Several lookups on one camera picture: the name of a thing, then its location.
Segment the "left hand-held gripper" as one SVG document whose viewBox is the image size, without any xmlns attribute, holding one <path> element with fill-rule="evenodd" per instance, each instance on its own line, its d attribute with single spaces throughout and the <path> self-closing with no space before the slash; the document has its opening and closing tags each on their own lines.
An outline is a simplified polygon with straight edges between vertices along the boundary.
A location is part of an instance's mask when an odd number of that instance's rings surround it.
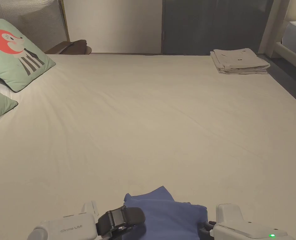
<svg viewBox="0 0 296 240">
<path fill-rule="evenodd" d="M 145 214 L 141 208 L 125 207 L 126 227 L 145 223 Z M 78 214 L 68 215 L 56 220 L 43 221 L 32 230 L 33 240 L 108 240 L 113 236 L 110 230 L 99 235 L 97 223 L 99 211 L 95 201 L 84 203 Z"/>
</svg>

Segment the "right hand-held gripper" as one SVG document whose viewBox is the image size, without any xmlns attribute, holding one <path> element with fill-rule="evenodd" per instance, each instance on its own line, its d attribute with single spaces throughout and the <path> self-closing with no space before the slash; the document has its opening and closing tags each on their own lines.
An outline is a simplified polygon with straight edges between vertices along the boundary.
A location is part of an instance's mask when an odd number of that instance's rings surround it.
<svg viewBox="0 0 296 240">
<path fill-rule="evenodd" d="M 200 224 L 201 240 L 294 240 L 286 231 L 245 221 L 236 204 L 216 206 L 216 221 Z"/>
</svg>

